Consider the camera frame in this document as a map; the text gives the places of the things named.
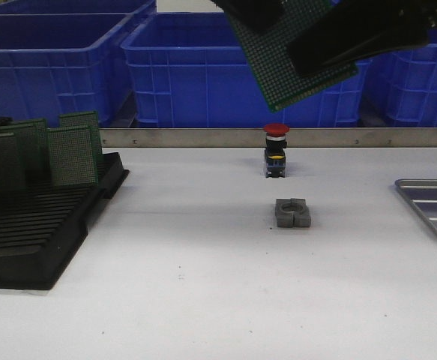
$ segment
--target metal rail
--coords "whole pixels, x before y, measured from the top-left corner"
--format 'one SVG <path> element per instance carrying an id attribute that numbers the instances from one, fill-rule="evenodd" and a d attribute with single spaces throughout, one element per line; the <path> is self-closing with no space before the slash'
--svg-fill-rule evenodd
<path id="1" fill-rule="evenodd" d="M 262 129 L 101 129 L 108 148 L 259 148 Z M 290 148 L 437 147 L 437 128 L 354 127 L 293 128 Z"/>

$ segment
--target red emergency stop button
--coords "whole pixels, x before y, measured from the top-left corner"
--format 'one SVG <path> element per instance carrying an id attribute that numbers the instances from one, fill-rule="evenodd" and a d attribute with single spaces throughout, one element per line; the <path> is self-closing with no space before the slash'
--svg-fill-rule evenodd
<path id="1" fill-rule="evenodd" d="M 271 137 L 284 137 L 290 128 L 285 124 L 268 124 L 263 130 Z"/>

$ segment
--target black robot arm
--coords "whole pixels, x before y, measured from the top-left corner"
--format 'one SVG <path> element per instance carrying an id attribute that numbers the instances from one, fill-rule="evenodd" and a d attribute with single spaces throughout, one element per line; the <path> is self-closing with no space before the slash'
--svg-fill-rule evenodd
<path id="1" fill-rule="evenodd" d="M 212 1 L 258 34 L 284 14 L 282 0 Z M 425 46 L 429 29 L 437 29 L 437 0 L 342 0 L 297 34 L 288 54 L 305 77 L 379 53 Z"/>

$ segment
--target gray nut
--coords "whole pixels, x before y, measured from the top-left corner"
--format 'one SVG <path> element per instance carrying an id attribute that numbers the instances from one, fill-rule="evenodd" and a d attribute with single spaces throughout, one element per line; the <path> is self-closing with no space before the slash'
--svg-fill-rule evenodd
<path id="1" fill-rule="evenodd" d="M 310 227 L 310 210 L 305 199 L 277 199 L 275 216 L 278 227 Z"/>

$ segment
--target metal tray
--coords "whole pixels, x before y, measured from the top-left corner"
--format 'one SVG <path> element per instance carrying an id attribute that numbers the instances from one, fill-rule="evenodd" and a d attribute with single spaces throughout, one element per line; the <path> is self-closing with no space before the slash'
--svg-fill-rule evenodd
<path id="1" fill-rule="evenodd" d="M 437 235 L 437 180 L 401 179 L 397 190 Z"/>

